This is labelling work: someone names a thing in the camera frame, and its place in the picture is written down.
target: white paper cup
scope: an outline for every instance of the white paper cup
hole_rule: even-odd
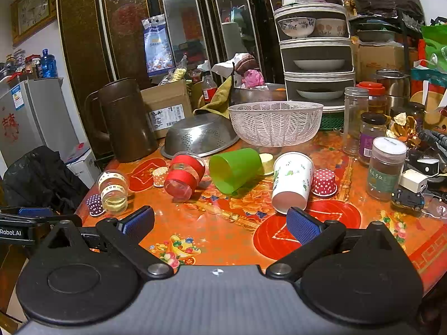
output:
[[[272,206],[277,212],[287,214],[292,206],[306,209],[313,172],[312,160],[300,152],[287,152],[276,159]]]

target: white plastic basket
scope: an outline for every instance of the white plastic basket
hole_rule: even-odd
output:
[[[310,140],[318,131],[323,105],[312,102],[252,102],[229,108],[233,128],[254,146],[282,147]]]

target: pink cloth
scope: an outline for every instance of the pink cloth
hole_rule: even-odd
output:
[[[253,88],[265,84],[262,73],[253,69],[249,69],[244,73],[242,82],[245,83],[245,88]]]

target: brown pitcher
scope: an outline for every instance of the brown pitcher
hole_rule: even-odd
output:
[[[101,132],[93,123],[91,103],[96,99],[99,99],[109,133]],[[110,141],[119,162],[139,160],[158,148],[135,79],[120,79],[91,93],[85,99],[84,109],[90,131],[100,139]]]

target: green label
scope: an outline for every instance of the green label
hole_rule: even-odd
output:
[[[388,175],[370,168],[368,172],[368,186],[379,192],[393,192],[399,180],[399,175]]]

